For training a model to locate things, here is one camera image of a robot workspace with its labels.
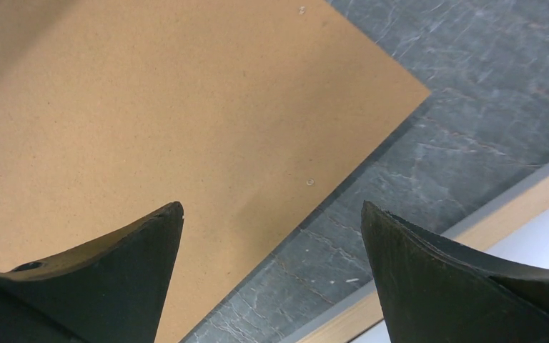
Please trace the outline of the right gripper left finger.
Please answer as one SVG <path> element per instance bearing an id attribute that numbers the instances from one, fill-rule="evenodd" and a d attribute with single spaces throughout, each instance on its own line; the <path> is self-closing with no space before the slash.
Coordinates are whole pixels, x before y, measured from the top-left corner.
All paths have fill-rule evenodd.
<path id="1" fill-rule="evenodd" d="M 179 202 L 0 272 L 0 342 L 153 342 L 184 223 Z"/>

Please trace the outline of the brown cardboard backing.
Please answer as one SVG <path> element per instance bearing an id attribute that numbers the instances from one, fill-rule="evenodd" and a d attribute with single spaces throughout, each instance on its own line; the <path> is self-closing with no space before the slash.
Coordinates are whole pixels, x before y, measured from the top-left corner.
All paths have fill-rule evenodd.
<path id="1" fill-rule="evenodd" d="M 0 1 L 0 270 L 181 202 L 179 342 L 428 95 L 324 1 Z"/>

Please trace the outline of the wooden picture frame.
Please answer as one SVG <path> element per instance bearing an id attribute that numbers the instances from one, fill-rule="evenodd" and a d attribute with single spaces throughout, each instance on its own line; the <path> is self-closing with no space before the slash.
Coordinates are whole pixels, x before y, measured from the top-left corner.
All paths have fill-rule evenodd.
<path id="1" fill-rule="evenodd" d="M 549 163 L 463 219 L 444 237 L 497 257 L 549 268 Z M 373 282 L 285 342 L 388 342 Z"/>

